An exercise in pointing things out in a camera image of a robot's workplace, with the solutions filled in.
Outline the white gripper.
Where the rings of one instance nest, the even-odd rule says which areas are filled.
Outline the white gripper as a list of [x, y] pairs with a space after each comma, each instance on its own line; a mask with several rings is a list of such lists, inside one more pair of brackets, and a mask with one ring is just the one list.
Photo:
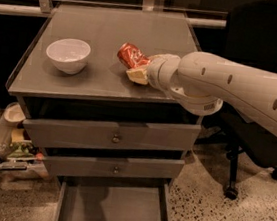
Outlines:
[[140, 85], [149, 83], [153, 88], [166, 92], [181, 58], [174, 54], [156, 54], [147, 58], [151, 61], [148, 67], [144, 65], [126, 71], [128, 79]]

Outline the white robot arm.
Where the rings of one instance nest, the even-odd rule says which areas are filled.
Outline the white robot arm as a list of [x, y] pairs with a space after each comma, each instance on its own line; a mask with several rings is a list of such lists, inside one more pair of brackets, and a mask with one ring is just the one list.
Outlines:
[[144, 80], [193, 114], [210, 115], [229, 103], [277, 137], [277, 74], [200, 51], [146, 57], [132, 49], [126, 65], [143, 70]]

